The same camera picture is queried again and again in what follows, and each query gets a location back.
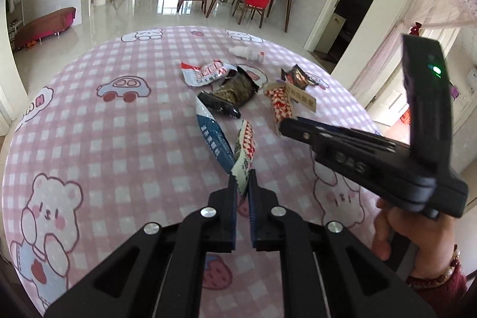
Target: red sleeve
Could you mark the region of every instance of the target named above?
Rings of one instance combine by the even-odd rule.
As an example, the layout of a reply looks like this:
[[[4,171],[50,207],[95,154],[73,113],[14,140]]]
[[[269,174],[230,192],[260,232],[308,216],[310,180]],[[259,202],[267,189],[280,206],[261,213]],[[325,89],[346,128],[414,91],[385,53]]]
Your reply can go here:
[[[466,291],[466,277],[460,272],[460,266],[456,267],[451,278],[442,286],[416,290],[421,298],[431,305],[437,318],[443,317],[451,307],[454,307]]]

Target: metal screw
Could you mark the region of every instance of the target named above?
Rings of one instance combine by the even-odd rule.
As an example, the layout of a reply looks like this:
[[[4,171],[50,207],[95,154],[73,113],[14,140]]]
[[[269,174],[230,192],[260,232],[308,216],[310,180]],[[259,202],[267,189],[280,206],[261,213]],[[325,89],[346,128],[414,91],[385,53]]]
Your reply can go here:
[[[214,208],[208,206],[207,208],[201,209],[200,214],[202,215],[202,217],[211,218],[217,214],[217,211]]]
[[[331,221],[328,223],[328,230],[333,233],[339,233],[343,230],[343,224],[338,221]]]
[[[148,223],[143,228],[146,235],[155,235],[160,229],[161,227],[156,223]]]
[[[276,217],[282,217],[286,214],[287,210],[282,206],[274,206],[271,208],[271,214]]]

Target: blue and white wrapper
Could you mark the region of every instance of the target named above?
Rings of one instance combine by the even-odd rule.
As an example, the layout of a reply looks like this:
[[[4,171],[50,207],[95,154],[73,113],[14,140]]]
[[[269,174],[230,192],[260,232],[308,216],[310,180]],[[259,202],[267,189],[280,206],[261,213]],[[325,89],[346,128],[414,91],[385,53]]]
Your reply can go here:
[[[234,154],[228,141],[207,107],[196,97],[196,115],[199,128],[207,145],[227,174],[235,164]]]

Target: pink checkered tablecloth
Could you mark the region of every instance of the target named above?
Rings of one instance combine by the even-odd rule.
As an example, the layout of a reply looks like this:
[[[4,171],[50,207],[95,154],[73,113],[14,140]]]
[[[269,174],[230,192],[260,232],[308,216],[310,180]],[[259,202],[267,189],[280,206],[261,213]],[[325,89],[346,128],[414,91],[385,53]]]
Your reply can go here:
[[[228,53],[249,44],[267,53],[264,64]],[[190,91],[200,89],[185,84],[180,68],[182,61],[212,59],[242,64],[259,86],[298,64],[320,86],[307,88],[317,99],[316,113],[294,104],[297,116],[377,131],[363,107],[320,67],[246,33],[167,27],[90,50],[39,92],[5,166],[7,241],[41,313],[144,224],[180,222],[227,186],[190,102]],[[259,184],[305,220],[340,220],[369,245],[376,196],[315,163],[305,144],[278,136],[262,91],[241,112],[254,128]],[[233,145],[241,120],[215,117]],[[200,316],[282,317],[278,253],[253,251],[246,204],[238,213],[237,250],[207,257]]]

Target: human hand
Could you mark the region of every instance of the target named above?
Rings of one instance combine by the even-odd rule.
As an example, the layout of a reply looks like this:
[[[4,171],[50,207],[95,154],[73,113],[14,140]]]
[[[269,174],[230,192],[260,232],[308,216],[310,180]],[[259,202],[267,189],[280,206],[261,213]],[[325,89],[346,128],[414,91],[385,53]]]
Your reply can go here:
[[[440,214],[436,220],[431,220],[419,213],[389,208],[381,198],[376,206],[381,212],[374,220],[376,233],[371,246],[374,254],[381,260],[389,258],[391,245],[387,239],[394,229],[419,247],[412,277],[435,279],[442,275],[454,252],[454,218]]]

